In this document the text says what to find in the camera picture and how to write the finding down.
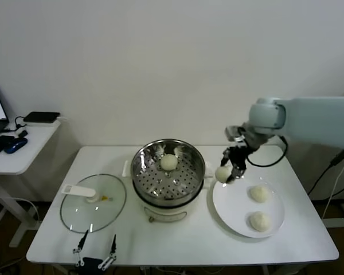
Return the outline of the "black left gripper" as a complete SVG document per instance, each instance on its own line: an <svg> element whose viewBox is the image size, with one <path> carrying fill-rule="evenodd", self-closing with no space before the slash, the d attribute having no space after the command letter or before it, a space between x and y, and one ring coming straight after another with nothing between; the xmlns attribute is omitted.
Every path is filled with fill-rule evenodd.
<svg viewBox="0 0 344 275"><path fill-rule="evenodd" d="M102 271L107 270L117 259L116 256L116 234L113 237L111 250L108 257L105 260L99 258L83 257L81 252L83 250L85 241L87 239L89 230L85 232L83 237L80 239L76 248L73 249L73 254L77 256L77 262L75 267L80 267L81 271Z"/></svg>

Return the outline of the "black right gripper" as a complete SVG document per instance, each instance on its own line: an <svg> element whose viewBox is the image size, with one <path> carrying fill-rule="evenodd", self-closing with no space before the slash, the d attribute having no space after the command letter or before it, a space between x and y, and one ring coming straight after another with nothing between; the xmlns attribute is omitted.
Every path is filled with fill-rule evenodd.
<svg viewBox="0 0 344 275"><path fill-rule="evenodd" d="M242 178L244 170L247 169L246 158L249 155L248 147L227 147L223 152L220 166L223 167L230 161L232 165L231 174L228 176L225 183L232 183L236 179Z"/></svg>

